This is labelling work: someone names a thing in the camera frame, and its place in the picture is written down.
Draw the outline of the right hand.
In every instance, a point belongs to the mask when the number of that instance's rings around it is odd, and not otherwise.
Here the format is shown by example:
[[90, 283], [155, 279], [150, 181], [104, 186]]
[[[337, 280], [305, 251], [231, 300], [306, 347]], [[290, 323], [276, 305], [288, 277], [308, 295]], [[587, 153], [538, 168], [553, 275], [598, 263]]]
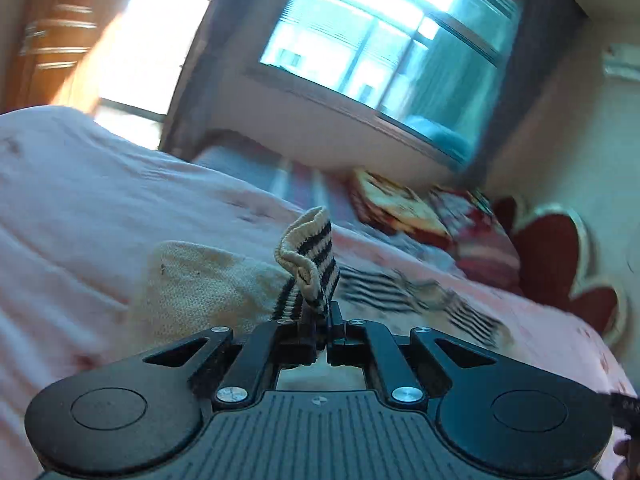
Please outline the right hand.
[[640, 442], [638, 439], [619, 440], [614, 453], [622, 459], [613, 472], [614, 480], [639, 480]]

